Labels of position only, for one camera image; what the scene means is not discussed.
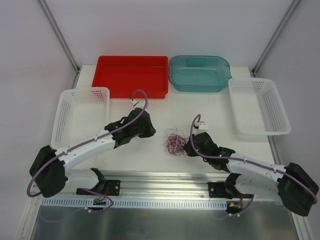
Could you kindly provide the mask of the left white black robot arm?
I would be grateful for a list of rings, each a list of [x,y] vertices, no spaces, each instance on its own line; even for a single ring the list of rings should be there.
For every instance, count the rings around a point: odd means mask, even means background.
[[[77,195],[104,196],[111,192],[111,187],[100,170],[96,167],[77,170],[74,167],[126,145],[135,137],[150,138],[155,133],[150,114],[137,107],[128,116],[109,123],[98,135],[82,143],[59,149],[46,145],[39,150],[30,167],[32,179],[27,186],[27,195],[49,198],[64,189],[75,189]]]

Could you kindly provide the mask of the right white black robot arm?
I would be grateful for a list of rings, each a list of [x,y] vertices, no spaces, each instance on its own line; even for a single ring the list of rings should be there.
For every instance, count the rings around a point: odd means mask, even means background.
[[[183,146],[189,157],[202,157],[218,171],[229,175],[223,187],[226,197],[255,195],[280,201],[291,212],[306,217],[317,204],[319,186],[296,163],[266,164],[233,149],[217,146],[208,133],[193,134]]]

